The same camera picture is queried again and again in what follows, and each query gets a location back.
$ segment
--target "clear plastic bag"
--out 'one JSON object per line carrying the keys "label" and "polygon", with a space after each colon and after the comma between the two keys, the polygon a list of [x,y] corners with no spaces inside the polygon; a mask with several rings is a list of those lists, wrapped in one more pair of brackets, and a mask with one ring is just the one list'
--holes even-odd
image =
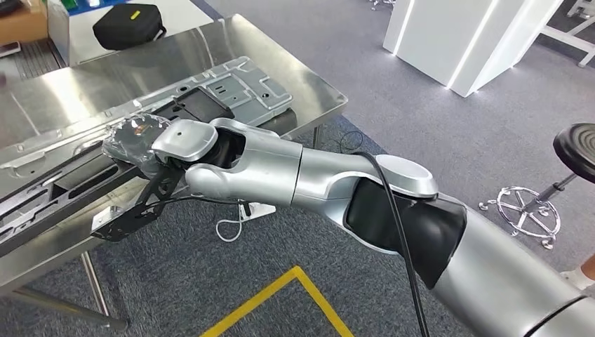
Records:
{"label": "clear plastic bag", "polygon": [[103,140],[103,153],[135,165],[147,178],[153,178],[161,164],[151,146],[170,125],[169,119],[154,114],[142,113],[126,118],[109,130]]}

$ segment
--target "floor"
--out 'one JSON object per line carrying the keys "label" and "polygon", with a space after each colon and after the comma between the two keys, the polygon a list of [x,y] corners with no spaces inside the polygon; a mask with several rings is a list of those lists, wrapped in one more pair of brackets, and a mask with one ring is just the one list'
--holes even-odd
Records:
{"label": "floor", "polygon": [[[568,169],[551,148],[553,137],[595,117],[595,69],[576,67],[570,54],[541,39],[518,66],[463,99],[382,50],[387,8],[370,11],[365,0],[208,2],[225,16],[244,15],[349,97],[347,119],[324,129],[326,150],[337,151],[342,134],[359,128],[371,138],[362,149],[423,164],[443,192],[470,205],[502,186],[538,190],[564,177]],[[593,253],[585,239],[595,237],[593,200],[595,186],[583,180],[556,199],[563,229],[553,251],[519,240],[557,270],[575,267]],[[487,215],[505,227],[493,211]],[[213,227],[230,216],[232,209],[174,204],[155,224],[92,252],[109,306],[132,319],[125,333],[0,299],[0,336],[195,336],[294,265],[355,336],[417,335],[400,258],[365,249],[297,209],[255,220],[239,241],[226,244]],[[32,286],[92,306],[78,261]],[[470,336],[426,291],[422,297],[432,336]],[[295,282],[224,334],[298,335],[337,334]]]}

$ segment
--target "stool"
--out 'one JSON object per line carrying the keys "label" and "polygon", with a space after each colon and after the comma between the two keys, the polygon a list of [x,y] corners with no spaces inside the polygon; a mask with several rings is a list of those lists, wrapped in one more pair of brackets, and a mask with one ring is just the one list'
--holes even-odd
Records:
{"label": "stool", "polygon": [[[490,204],[496,205],[500,215],[513,227],[513,237],[519,233],[539,237],[543,239],[541,244],[546,249],[554,248],[556,234],[560,230],[560,215],[550,200],[564,191],[564,187],[577,176],[595,183],[595,124],[573,124],[560,132],[554,138],[554,151],[573,172],[568,177],[559,183],[554,183],[541,193],[524,187],[504,187],[498,193],[496,200],[479,203],[479,209],[482,211],[487,211]],[[514,193],[515,199],[512,203],[506,202],[508,200],[504,200],[505,196],[512,193]],[[532,199],[525,203],[522,194],[529,194]],[[553,220],[552,225],[545,225],[546,219]],[[542,232],[533,232],[526,227],[523,228],[523,225],[528,221],[532,221]]]}

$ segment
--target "silver robotic arm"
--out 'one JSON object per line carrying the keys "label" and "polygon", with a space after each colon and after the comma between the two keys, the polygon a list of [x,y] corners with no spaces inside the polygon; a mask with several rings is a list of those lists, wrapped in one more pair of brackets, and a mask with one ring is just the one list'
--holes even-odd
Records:
{"label": "silver robotic arm", "polygon": [[[177,121],[152,149],[186,170],[193,193],[307,209],[369,248],[401,253],[381,180],[363,157],[307,149],[230,119]],[[415,271],[477,336],[595,336],[595,300],[439,193],[427,169],[384,154],[376,160],[397,196]]]}

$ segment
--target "yellow line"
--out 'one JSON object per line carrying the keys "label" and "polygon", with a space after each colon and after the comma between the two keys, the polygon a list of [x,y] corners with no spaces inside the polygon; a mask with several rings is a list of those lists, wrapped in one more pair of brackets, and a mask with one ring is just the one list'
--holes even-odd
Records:
{"label": "yellow line", "polygon": [[290,269],[288,272],[276,279],[275,282],[271,283],[269,286],[261,290],[251,299],[247,300],[243,305],[235,309],[235,311],[233,311],[227,317],[222,319],[219,323],[215,324],[215,326],[203,333],[201,337],[219,336],[225,330],[228,330],[230,326],[236,324],[242,317],[246,316],[250,311],[254,310],[254,308],[259,306],[262,302],[265,302],[269,297],[273,296],[273,294],[279,291],[279,289],[283,288],[289,282],[295,279],[295,268],[297,267]]}
{"label": "yellow line", "polygon": [[334,311],[333,307],[330,306],[322,293],[318,290],[318,288],[316,288],[316,285],[314,285],[312,280],[298,265],[291,268],[273,283],[269,284],[266,288],[254,295],[254,297],[247,300],[243,305],[235,309],[231,314],[227,315],[227,317],[203,333],[201,337],[216,337],[221,335],[232,325],[236,324],[240,319],[242,319],[242,317],[250,313],[250,311],[254,310],[257,306],[261,305],[277,291],[286,286],[289,282],[293,281],[293,279],[300,281],[304,289],[306,289],[314,302],[316,302],[322,312],[324,312],[324,315],[328,321],[335,327],[341,337],[354,337],[345,323],[339,318],[339,315],[337,315],[337,313]]}
{"label": "yellow line", "polygon": [[306,275],[304,270],[299,266],[293,268],[295,277],[300,281],[304,288],[308,291],[310,296],[314,299],[314,302],[318,304],[322,312],[326,315],[329,322],[335,327],[341,337],[353,337],[352,332],[347,328],[345,323],[339,318],[339,315],[334,311],[333,307],[330,306],[328,301],[324,298],[322,293],[316,288],[316,285]]}

